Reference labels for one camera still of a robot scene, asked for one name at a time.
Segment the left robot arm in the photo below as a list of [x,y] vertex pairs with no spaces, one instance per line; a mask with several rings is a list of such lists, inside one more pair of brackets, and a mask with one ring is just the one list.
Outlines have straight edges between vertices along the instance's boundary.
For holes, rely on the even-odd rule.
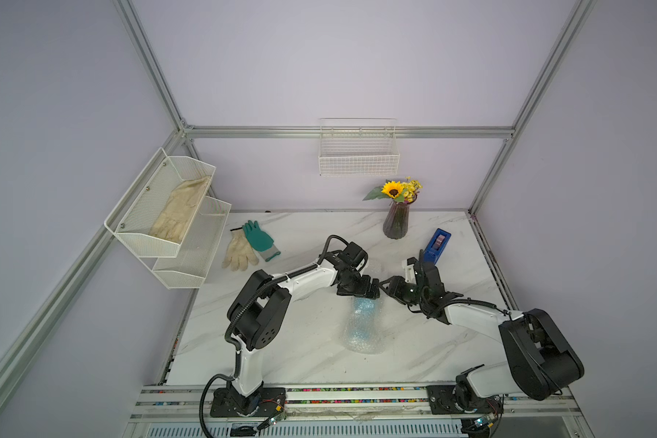
[[377,299],[378,288],[363,272],[368,261],[361,246],[330,235],[319,258],[308,266],[275,275],[254,272],[227,312],[224,340],[235,349],[229,387],[249,398],[263,386],[261,350],[279,334],[293,299],[323,288],[340,297]]

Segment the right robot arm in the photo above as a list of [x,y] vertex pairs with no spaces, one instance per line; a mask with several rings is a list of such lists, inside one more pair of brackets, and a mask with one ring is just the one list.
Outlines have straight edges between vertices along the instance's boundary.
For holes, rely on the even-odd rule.
[[435,264],[414,257],[405,262],[402,276],[378,286],[408,310],[445,325],[474,330],[503,347],[504,361],[476,365],[456,376],[448,409],[476,412],[486,407],[489,399],[513,393],[544,401],[584,376],[581,359],[544,310],[506,310],[447,291]]

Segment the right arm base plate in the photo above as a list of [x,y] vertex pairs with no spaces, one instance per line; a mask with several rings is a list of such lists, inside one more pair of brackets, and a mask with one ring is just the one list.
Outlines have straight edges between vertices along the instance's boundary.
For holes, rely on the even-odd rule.
[[501,414],[497,396],[482,398],[465,385],[430,385],[426,387],[431,413],[438,414]]

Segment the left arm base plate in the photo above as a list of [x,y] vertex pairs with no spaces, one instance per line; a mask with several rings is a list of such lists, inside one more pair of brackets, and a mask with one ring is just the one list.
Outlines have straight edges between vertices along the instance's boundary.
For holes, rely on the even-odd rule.
[[260,387],[250,396],[241,395],[233,386],[214,391],[209,414],[212,418],[271,417],[285,406],[287,391],[279,387]]

